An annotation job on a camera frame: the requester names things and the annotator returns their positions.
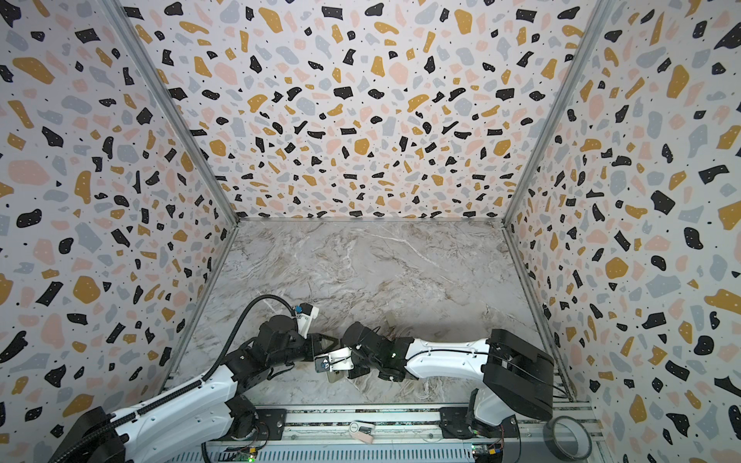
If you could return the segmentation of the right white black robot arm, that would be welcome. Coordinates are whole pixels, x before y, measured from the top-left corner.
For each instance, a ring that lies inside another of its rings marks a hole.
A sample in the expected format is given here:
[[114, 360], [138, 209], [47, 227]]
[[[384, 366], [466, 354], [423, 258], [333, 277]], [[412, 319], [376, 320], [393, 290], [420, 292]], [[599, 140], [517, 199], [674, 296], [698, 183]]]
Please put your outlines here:
[[316, 360], [319, 372], [359, 377], [375, 370], [390, 382], [465, 379], [478, 384], [469, 401], [473, 422], [499, 426], [514, 415], [541, 422], [553, 418], [553, 358], [507, 330], [493, 329], [488, 338], [476, 341], [436, 343], [411, 337], [390, 340], [355, 322], [341, 345], [326, 360]]

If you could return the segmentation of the white remote control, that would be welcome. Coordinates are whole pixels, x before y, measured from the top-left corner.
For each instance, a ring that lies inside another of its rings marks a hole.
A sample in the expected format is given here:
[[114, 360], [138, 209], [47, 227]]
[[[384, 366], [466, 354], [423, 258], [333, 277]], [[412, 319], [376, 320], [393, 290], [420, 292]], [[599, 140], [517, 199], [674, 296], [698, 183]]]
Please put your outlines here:
[[336, 383], [345, 377], [345, 374], [341, 370], [330, 370], [326, 374], [329, 383]]

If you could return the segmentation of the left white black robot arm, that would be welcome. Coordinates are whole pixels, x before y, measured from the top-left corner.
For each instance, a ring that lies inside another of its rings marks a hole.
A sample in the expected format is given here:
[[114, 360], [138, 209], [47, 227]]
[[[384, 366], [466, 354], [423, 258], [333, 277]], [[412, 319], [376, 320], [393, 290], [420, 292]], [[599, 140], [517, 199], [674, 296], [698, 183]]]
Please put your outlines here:
[[310, 324], [304, 314], [272, 316], [214, 370], [131, 407], [84, 413], [52, 461], [165, 462], [217, 438], [251, 436], [259, 414], [247, 391], [339, 346], [336, 338], [309, 332]]

